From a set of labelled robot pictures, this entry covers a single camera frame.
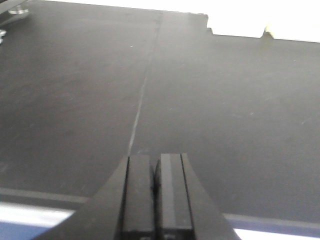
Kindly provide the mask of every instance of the black panel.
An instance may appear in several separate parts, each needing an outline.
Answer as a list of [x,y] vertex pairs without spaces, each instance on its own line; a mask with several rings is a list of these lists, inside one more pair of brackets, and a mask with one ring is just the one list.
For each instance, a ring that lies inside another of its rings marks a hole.
[[185,178],[179,154],[162,154],[156,168],[159,239],[193,240]]
[[155,232],[154,176],[148,156],[130,156],[126,201],[123,217],[123,240],[152,240]]
[[318,43],[216,36],[205,15],[29,5],[1,26],[0,187],[93,196],[128,153],[152,56],[132,154],[188,153],[223,212],[320,223]]

